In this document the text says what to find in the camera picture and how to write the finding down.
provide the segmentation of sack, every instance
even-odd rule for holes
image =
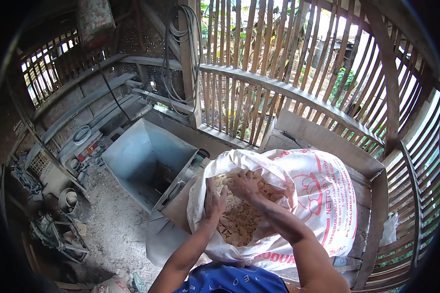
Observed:
[[[396,228],[398,226],[397,212],[389,215],[388,220],[383,223],[383,237],[380,239],[380,247],[388,245],[396,241]]]
[[[112,278],[96,285],[91,293],[130,293],[122,278],[114,275]]]
[[[211,161],[189,191],[191,231],[204,217],[205,179],[221,173],[261,169],[262,178],[285,190],[276,201],[311,228],[329,256],[346,256],[357,230],[355,192],[344,164],[334,155],[311,149],[271,150],[264,154],[244,149],[222,153]],[[253,240],[234,247],[215,231],[205,253],[220,262],[236,262],[277,271],[295,266],[291,245],[261,220]]]

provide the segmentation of perforated panel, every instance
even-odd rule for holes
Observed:
[[[43,153],[41,150],[33,159],[31,162],[31,165],[29,168],[34,171],[34,173],[39,177],[41,176],[42,172],[44,171],[44,168],[47,167],[47,165],[51,161],[49,158]]]

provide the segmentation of hand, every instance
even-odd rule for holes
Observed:
[[[205,218],[208,220],[218,220],[227,207],[227,186],[223,185],[221,195],[219,196],[215,188],[215,179],[213,177],[205,179],[207,190],[205,192]]]
[[[252,203],[254,199],[261,197],[258,189],[258,183],[252,178],[253,172],[251,170],[241,170],[239,173],[232,176],[231,181],[225,181],[228,189],[234,196],[241,198],[247,203]]]

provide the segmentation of sawdust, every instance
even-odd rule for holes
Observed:
[[[106,169],[90,168],[84,185],[93,207],[84,237],[91,250],[87,266],[129,277],[129,285],[136,272],[148,290],[161,270],[146,256],[144,224],[150,216]]]

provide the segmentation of cloth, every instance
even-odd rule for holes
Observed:
[[[255,266],[234,267],[210,262],[193,269],[176,293],[288,293],[282,279]]]

